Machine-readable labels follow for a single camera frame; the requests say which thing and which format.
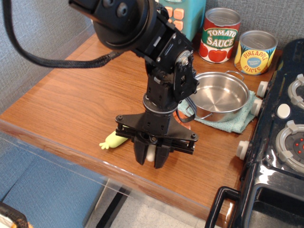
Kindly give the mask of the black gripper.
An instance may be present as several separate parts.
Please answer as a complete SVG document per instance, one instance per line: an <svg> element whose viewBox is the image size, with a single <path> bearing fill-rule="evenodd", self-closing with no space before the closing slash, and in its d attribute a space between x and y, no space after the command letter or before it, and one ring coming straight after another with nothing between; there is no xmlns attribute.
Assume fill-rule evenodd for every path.
<svg viewBox="0 0 304 228"><path fill-rule="evenodd" d="M199 139L193 131L180 125L172 113L154 113L146 110L141 114L118 115L116 134L132 140L136 161L143 165L148 146L156 145L154 167L162 168L170 152L193 154Z"/></svg>

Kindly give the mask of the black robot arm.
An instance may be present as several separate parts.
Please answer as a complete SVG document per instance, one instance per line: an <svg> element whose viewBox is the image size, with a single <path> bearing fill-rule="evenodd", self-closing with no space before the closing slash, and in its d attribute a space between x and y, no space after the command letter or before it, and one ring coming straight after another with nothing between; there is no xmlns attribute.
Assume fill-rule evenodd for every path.
<svg viewBox="0 0 304 228"><path fill-rule="evenodd" d="M69 5L93 21L103 45L145 60L145 112L116 117L116 134L132 140L137 162L143 164L153 151L158 169L173 151L192 154L198 136L177 121L178 105L198 86L191 42L153 0L71 0Z"/></svg>

